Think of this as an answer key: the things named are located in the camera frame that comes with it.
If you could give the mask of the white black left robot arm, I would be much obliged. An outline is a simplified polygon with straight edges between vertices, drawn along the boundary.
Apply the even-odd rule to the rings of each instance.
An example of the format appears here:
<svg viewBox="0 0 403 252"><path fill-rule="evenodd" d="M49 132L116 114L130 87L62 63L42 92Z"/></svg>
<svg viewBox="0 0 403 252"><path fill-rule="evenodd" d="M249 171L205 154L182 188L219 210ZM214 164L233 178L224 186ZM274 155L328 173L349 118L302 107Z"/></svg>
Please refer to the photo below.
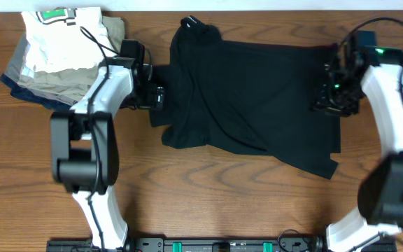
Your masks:
<svg viewBox="0 0 403 252"><path fill-rule="evenodd" d="M92 232L88 245L67 242L65 251L134 248L115 196L120 158L113 121L124 105L162 107L164 90L152 75L153 66L139 57L109 57L85 96L51 115L52 177L79 204Z"/></svg>

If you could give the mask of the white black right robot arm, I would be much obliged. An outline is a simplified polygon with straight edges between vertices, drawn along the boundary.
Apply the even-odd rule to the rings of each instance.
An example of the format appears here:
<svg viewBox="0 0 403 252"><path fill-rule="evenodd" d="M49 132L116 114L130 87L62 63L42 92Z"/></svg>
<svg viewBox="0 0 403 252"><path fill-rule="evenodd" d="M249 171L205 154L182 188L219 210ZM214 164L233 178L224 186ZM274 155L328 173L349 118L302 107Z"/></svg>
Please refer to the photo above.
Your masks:
<svg viewBox="0 0 403 252"><path fill-rule="evenodd" d="M310 243L312 251L381 249L403 231L403 51L375 45L350 47L328 69L321 104L337 115L357 112L368 98L381 143L381 161L361 183L357 206Z"/></svg>

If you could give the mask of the black t-shirt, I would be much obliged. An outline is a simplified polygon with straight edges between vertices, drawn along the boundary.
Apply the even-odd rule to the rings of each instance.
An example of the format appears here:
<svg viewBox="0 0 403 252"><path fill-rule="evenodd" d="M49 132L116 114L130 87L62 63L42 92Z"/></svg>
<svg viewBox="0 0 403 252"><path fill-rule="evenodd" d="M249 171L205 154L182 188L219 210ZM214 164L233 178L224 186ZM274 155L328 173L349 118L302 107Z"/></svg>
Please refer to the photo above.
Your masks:
<svg viewBox="0 0 403 252"><path fill-rule="evenodd" d="M312 109L327 82L333 44L314 47L227 41L193 16L181 20L170 62L153 69L164 107L150 113L172 148L214 146L239 155L272 156L332 178L340 119Z"/></svg>

